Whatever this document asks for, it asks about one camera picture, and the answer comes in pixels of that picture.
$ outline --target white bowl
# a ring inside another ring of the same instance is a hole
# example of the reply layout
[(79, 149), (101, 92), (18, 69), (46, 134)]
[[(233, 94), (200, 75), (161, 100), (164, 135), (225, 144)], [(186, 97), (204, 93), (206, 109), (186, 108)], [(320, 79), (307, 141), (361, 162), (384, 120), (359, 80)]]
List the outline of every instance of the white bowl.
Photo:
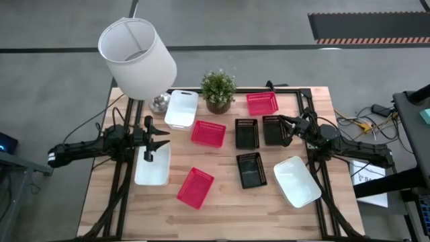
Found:
[(273, 168), (277, 184), (290, 204), (301, 208), (321, 197), (321, 190), (300, 157), (291, 157)]

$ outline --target white plastic container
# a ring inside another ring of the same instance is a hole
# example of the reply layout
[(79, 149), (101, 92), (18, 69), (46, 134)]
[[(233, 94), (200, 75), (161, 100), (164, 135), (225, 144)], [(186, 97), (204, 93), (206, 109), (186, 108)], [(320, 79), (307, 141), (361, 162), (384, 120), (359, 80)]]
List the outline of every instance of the white plastic container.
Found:
[(122, 18), (101, 34), (98, 49), (128, 97), (145, 100), (168, 90), (176, 63), (155, 31), (143, 19)]
[(291, 157), (273, 168), (282, 194), (292, 206), (301, 208), (321, 197), (321, 190), (300, 157)]
[(172, 92), (164, 122), (176, 130), (191, 130), (196, 119), (199, 95), (193, 91)]
[(153, 152), (153, 162), (143, 159), (146, 147), (139, 147), (134, 182), (142, 186), (165, 186), (169, 183), (170, 144), (163, 145)]

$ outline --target white tray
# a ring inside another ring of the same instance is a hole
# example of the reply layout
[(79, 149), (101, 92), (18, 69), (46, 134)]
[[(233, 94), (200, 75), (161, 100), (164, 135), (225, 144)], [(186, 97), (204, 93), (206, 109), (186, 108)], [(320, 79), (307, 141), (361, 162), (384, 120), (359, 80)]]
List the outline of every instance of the white tray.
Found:
[(300, 157), (291, 157), (273, 168), (282, 194), (292, 206), (301, 208), (321, 196), (321, 190)]
[(169, 183), (170, 144), (163, 145), (153, 152), (153, 162), (143, 159), (146, 147), (139, 147), (134, 182), (142, 186), (164, 186)]
[(191, 130), (196, 117), (199, 95), (193, 91), (172, 92), (164, 122), (176, 130)]

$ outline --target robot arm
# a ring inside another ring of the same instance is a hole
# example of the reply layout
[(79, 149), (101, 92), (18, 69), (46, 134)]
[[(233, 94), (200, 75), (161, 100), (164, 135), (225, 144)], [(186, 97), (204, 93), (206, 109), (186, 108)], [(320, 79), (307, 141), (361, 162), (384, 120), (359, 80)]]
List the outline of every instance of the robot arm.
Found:
[(93, 158), (108, 155), (113, 161), (123, 161), (128, 155), (132, 155), (130, 148), (146, 146), (144, 159), (153, 161), (152, 151), (167, 144), (169, 140), (154, 142), (152, 135), (166, 135), (168, 132), (157, 130), (153, 126), (153, 118), (146, 116), (144, 120), (146, 131), (135, 126), (132, 134), (128, 129), (117, 124), (106, 128), (102, 136), (92, 141), (82, 141), (73, 144), (59, 144), (48, 152), (48, 164), (53, 168), (68, 165), (79, 159)]
[(389, 168), (393, 164), (391, 150), (387, 145), (373, 145), (356, 142), (342, 137), (339, 129), (334, 126), (316, 123), (316, 114), (306, 108), (299, 117), (280, 115), (282, 125), (286, 128), (284, 146), (287, 147), (294, 135), (312, 145), (319, 159), (328, 161), (333, 155), (352, 157), (369, 161), (372, 165)]

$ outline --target lamp shade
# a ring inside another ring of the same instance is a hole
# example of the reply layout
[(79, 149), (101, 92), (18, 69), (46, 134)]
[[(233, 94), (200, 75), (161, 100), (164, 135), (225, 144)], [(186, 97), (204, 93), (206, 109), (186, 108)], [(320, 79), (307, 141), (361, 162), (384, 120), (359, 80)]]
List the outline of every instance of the lamp shade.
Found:
[(146, 20), (122, 18), (113, 23), (101, 34), (98, 49), (118, 87), (132, 99), (154, 98), (175, 81), (176, 63)]

